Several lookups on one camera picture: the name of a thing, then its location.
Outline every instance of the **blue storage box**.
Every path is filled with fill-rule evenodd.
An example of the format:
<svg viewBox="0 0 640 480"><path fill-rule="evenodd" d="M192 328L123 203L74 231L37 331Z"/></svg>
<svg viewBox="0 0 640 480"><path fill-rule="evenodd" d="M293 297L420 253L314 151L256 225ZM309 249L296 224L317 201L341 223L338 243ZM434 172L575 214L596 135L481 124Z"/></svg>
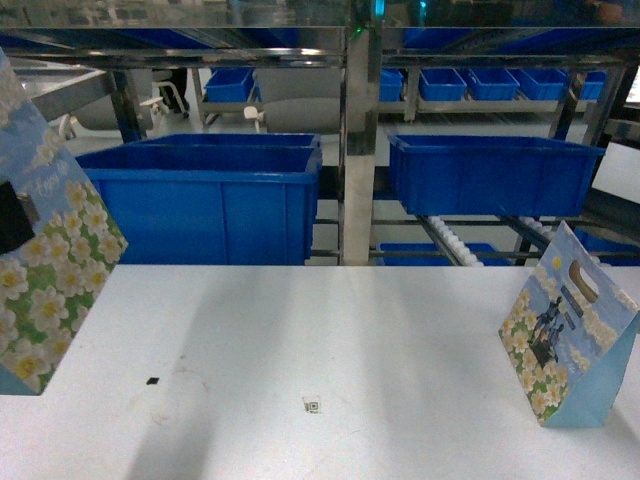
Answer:
<svg viewBox="0 0 640 480"><path fill-rule="evenodd" d="M497 252L490 243L467 243L472 253ZM437 252L434 243L381 243L381 252ZM480 258L486 266L508 267L511 263L503 258ZM376 265L387 267L449 267L451 262L446 257L376 257Z"/></svg>
<svg viewBox="0 0 640 480"><path fill-rule="evenodd" d="M607 79L605 72L590 72L584 81L580 100L597 100L600 98L604 82Z"/></svg>
<svg viewBox="0 0 640 480"><path fill-rule="evenodd" d="M513 100L520 87L504 68L464 70L462 77L476 100Z"/></svg>
<svg viewBox="0 0 640 480"><path fill-rule="evenodd" d="M124 263L301 265L319 148L123 145L78 157L129 241Z"/></svg>
<svg viewBox="0 0 640 480"><path fill-rule="evenodd" d="M402 73L396 69L384 69L380 72L380 101L399 102L402 93Z"/></svg>
<svg viewBox="0 0 640 480"><path fill-rule="evenodd" d="M425 68L420 74L420 95L429 101L462 100L467 84L453 68Z"/></svg>
<svg viewBox="0 0 640 480"><path fill-rule="evenodd" d="M208 102L246 102L253 87L252 68L217 68L207 84Z"/></svg>
<svg viewBox="0 0 640 480"><path fill-rule="evenodd" d="M320 135L310 133L177 133L127 145L320 147Z"/></svg>
<svg viewBox="0 0 640 480"><path fill-rule="evenodd" d="M578 215L604 155L545 138L389 139L391 187L411 215Z"/></svg>
<svg viewBox="0 0 640 480"><path fill-rule="evenodd" d="M529 100L558 100L565 89L566 75L555 69L509 70Z"/></svg>
<svg viewBox="0 0 640 480"><path fill-rule="evenodd" d="M638 252L640 253L640 247L635 245L629 245L626 243L612 242L611 240L605 240L593 236L580 228L576 228L574 233L580 243L589 252ZM603 258L604 263L613 265L616 267L634 267L640 266L640 258Z"/></svg>

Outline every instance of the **metal post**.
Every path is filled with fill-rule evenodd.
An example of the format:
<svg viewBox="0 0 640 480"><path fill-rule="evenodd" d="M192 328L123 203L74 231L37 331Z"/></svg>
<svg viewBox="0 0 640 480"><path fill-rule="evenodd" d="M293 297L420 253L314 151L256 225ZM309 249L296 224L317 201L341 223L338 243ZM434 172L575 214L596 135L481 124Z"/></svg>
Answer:
<svg viewBox="0 0 640 480"><path fill-rule="evenodd" d="M420 68L409 68L407 78L407 96L405 98L404 121L413 122L416 119L418 110L418 88L420 84Z"/></svg>
<svg viewBox="0 0 640 480"><path fill-rule="evenodd" d="M605 81L604 89L600 94L594 114L589 120L587 132L582 140L584 145L607 148L611 140L611 135L604 133L607 122L609 118L618 118L621 115L637 73L637 63L607 69L607 80ZM598 174L601 163L602 157L598 158L593 169L592 183Z"/></svg>
<svg viewBox="0 0 640 480"><path fill-rule="evenodd" d="M373 204L384 0L351 0L347 28L345 196L341 263L366 265Z"/></svg>
<svg viewBox="0 0 640 480"><path fill-rule="evenodd" d="M562 96L558 100L558 108L556 109L556 118L551 125L549 138L556 140L566 140L569 133L569 127L576 114L578 99L584 86L584 74L578 75L575 70L570 70L567 74L567 81Z"/></svg>
<svg viewBox="0 0 640 480"><path fill-rule="evenodd" d="M147 138L146 132L140 126L142 115L131 72L115 71L112 75L115 91L111 94L111 103L118 120L122 141L136 142Z"/></svg>

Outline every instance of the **floor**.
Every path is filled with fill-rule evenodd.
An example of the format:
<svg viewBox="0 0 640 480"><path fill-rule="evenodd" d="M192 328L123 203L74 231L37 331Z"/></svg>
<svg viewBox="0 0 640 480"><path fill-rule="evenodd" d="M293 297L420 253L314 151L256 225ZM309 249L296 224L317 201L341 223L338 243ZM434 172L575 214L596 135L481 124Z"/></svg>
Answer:
<svg viewBox="0 0 640 480"><path fill-rule="evenodd" d="M200 70L202 83L206 83L209 71ZM153 118L153 129L149 130L149 137L157 137L170 133L219 133L255 131L253 122L244 119L242 114L225 114L209 126L200 122L196 108L193 82L188 83L187 100L192 106L189 119L169 113L156 115ZM465 135L524 135L546 137L553 120L552 115L541 114L430 114L419 116L414 122L404 123L398 116L381 116L379 119L376 164L388 165L389 143L387 136L391 134L465 134ZM78 138L67 142L72 153L80 154L88 151L101 150L122 143L117 130L90 131L75 126ZM576 143L582 141L586 125L582 118L576 119L569 131L568 140ZM338 135L323 135L323 163L337 165L338 163ZM618 193L630 200L640 202L640 160L638 154L625 147L615 146L613 155L605 158L596 185L603 190ZM637 175L621 175L623 172L636 172ZM374 215L379 219L410 219L397 201L374 202ZM320 201L318 218L337 219L337 203L335 201ZM487 242L499 250L513 249L517 236L507 227L453 227L464 242ZM375 226L372 243L378 242L425 242L430 241L418 226ZM314 249L335 250L337 247L337 227L334 225L316 225L314 228ZM309 265L335 265L333 258L314 257L308 261Z"/></svg>

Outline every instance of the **black label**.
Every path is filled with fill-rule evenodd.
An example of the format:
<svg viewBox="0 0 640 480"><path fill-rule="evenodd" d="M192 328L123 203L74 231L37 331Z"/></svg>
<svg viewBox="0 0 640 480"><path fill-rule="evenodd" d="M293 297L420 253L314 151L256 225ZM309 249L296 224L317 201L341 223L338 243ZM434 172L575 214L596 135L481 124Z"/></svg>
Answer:
<svg viewBox="0 0 640 480"><path fill-rule="evenodd" d="M573 298L573 295L571 295L569 289L565 285L563 285L560 291L569 302L569 305L571 305L571 308L573 308L573 310L576 312L578 318L582 318L584 312L582 311L582 308L580 308L580 305L578 305L578 302L576 302L576 299Z"/></svg>

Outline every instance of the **flower print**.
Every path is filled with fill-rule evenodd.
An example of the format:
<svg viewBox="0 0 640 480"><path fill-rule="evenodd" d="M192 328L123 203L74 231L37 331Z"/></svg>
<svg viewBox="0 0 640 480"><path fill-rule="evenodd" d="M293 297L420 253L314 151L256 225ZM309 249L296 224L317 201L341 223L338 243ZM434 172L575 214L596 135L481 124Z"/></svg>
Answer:
<svg viewBox="0 0 640 480"><path fill-rule="evenodd" d="M17 300L28 287L27 271L16 259L0 260L0 301Z"/></svg>
<svg viewBox="0 0 640 480"><path fill-rule="evenodd" d="M511 361L513 368L518 368L520 366L520 360L518 360L515 353L509 352L509 360Z"/></svg>
<svg viewBox="0 0 640 480"><path fill-rule="evenodd" d="M556 362L550 360L544 366L544 373L549 377L555 377L556 373L558 373L558 369L556 368Z"/></svg>
<svg viewBox="0 0 640 480"><path fill-rule="evenodd" d="M524 387L525 392L529 393L533 390L533 385L536 383L536 377L533 376L533 373L529 370L525 370L520 375L520 382Z"/></svg>
<svg viewBox="0 0 640 480"><path fill-rule="evenodd" d="M533 354L533 352L531 350L527 350L526 352L524 352L524 355L522 355L522 366L524 367L524 369L533 372L533 369L536 368L536 365L538 365L538 359Z"/></svg>
<svg viewBox="0 0 640 480"><path fill-rule="evenodd" d="M118 243L118 239L111 235L108 231L100 236L100 245L98 251L104 255L107 263L115 263L122 255L122 249Z"/></svg>
<svg viewBox="0 0 640 480"><path fill-rule="evenodd" d="M99 203L88 204L87 213L82 217L82 221L89 229L91 235L100 235L107 229L107 212Z"/></svg>
<svg viewBox="0 0 640 480"><path fill-rule="evenodd" d="M547 407L546 395L540 391L533 392L533 395L531 395L531 407L536 415L542 415L542 412Z"/></svg>
<svg viewBox="0 0 640 480"><path fill-rule="evenodd" d="M16 342L14 351L7 353L2 364L22 380L31 390L39 392L41 388L38 375L49 373L51 366L44 360L42 345L33 345L26 338Z"/></svg>
<svg viewBox="0 0 640 480"><path fill-rule="evenodd" d="M506 336L511 336L511 330L516 326L516 322L513 321L513 317L507 318L502 324L502 334Z"/></svg>
<svg viewBox="0 0 640 480"><path fill-rule="evenodd" d="M56 131L48 128L42 136L42 144L38 147L36 156L31 161L30 169L51 165L62 147L62 138Z"/></svg>
<svg viewBox="0 0 640 480"><path fill-rule="evenodd" d="M84 209L87 201L87 192L82 188L82 184L67 180L65 196L71 208L77 211Z"/></svg>
<svg viewBox="0 0 640 480"><path fill-rule="evenodd" d="M511 335L504 335L502 337L502 344L507 352L511 352L513 350L513 337Z"/></svg>
<svg viewBox="0 0 640 480"><path fill-rule="evenodd" d="M78 318L76 318L71 324L71 330L74 332L80 330L80 327L84 323L84 320L87 318L87 315L89 315L89 309L87 307L80 306L78 307L77 315Z"/></svg>
<svg viewBox="0 0 640 480"><path fill-rule="evenodd" d="M558 385L560 385L561 387L564 387L567 384L567 382L569 381L569 372L567 371L566 367L558 368L558 373L556 374L556 381L558 382Z"/></svg>
<svg viewBox="0 0 640 480"><path fill-rule="evenodd" d="M49 225L54 228L62 226L62 217L58 212L53 212L53 215L51 215L51 220L49 220Z"/></svg>
<svg viewBox="0 0 640 480"><path fill-rule="evenodd" d="M66 328L49 332L47 339L42 344L44 347L45 361L53 365L60 363L60 360L71 344L71 340L73 340L71 332Z"/></svg>
<svg viewBox="0 0 640 480"><path fill-rule="evenodd" d="M39 233L24 244L20 249L20 254L27 262L27 265L37 267L38 265L49 263L49 251L49 240L44 234Z"/></svg>
<svg viewBox="0 0 640 480"><path fill-rule="evenodd" d="M84 293L84 275L75 263L66 262L56 270L56 288L70 298Z"/></svg>
<svg viewBox="0 0 640 480"><path fill-rule="evenodd" d="M71 255L76 259L76 262L86 262L91 256L91 246L89 240L84 237L76 237L71 239Z"/></svg>
<svg viewBox="0 0 640 480"><path fill-rule="evenodd" d="M536 316L536 312L532 312L529 310L524 314L524 324L527 327L527 330L532 331L538 322L538 317Z"/></svg>
<svg viewBox="0 0 640 480"><path fill-rule="evenodd" d="M75 238L80 236L80 227L82 226L82 220L78 216L78 212L71 210L64 213L64 227L67 230L69 238Z"/></svg>
<svg viewBox="0 0 640 480"><path fill-rule="evenodd" d="M516 332L513 335L513 345L517 353L524 353L529 348L529 337L526 332Z"/></svg>
<svg viewBox="0 0 640 480"><path fill-rule="evenodd" d="M536 382L546 383L547 381L547 374L539 365L533 369L533 376L536 378Z"/></svg>
<svg viewBox="0 0 640 480"><path fill-rule="evenodd" d="M16 314L0 305L0 355L4 353L11 342L17 339Z"/></svg>
<svg viewBox="0 0 640 480"><path fill-rule="evenodd" d="M108 276L109 272L104 263L97 262L93 258L87 260L87 266L84 269L84 282L87 291L94 292L94 296L100 293Z"/></svg>
<svg viewBox="0 0 640 480"><path fill-rule="evenodd" d="M560 395L560 385L557 383L551 383L547 385L547 393L545 394L545 402L550 407L557 407L560 405L562 397Z"/></svg>
<svg viewBox="0 0 640 480"><path fill-rule="evenodd" d="M36 290L31 295L29 316L38 330L47 332L60 327L60 319L67 318L69 311L65 307L64 296L48 286L46 290Z"/></svg>
<svg viewBox="0 0 640 480"><path fill-rule="evenodd" d="M98 196L98 191L96 190L96 187L93 185L93 183L91 183L91 180L87 180L86 182L84 182L84 188L92 197Z"/></svg>
<svg viewBox="0 0 640 480"><path fill-rule="evenodd" d="M54 265L60 265L68 260L69 244L59 233L54 233L51 236L49 248L49 258Z"/></svg>

